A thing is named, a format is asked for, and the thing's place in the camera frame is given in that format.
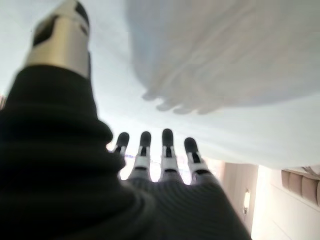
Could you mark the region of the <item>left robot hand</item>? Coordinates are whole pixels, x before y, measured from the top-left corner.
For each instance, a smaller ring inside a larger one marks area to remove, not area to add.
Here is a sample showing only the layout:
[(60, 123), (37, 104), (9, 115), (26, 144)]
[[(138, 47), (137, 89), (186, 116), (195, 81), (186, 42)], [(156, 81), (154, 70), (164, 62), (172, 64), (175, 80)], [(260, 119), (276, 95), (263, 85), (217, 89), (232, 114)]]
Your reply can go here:
[(250, 234), (202, 159), (184, 146), (192, 175), (179, 174), (173, 133), (162, 133), (161, 178), (150, 178), (151, 134), (133, 170), (129, 135), (114, 151), (98, 119), (83, 5), (66, 0), (35, 30), (23, 69), (0, 112), (0, 237), (3, 240), (248, 240)]

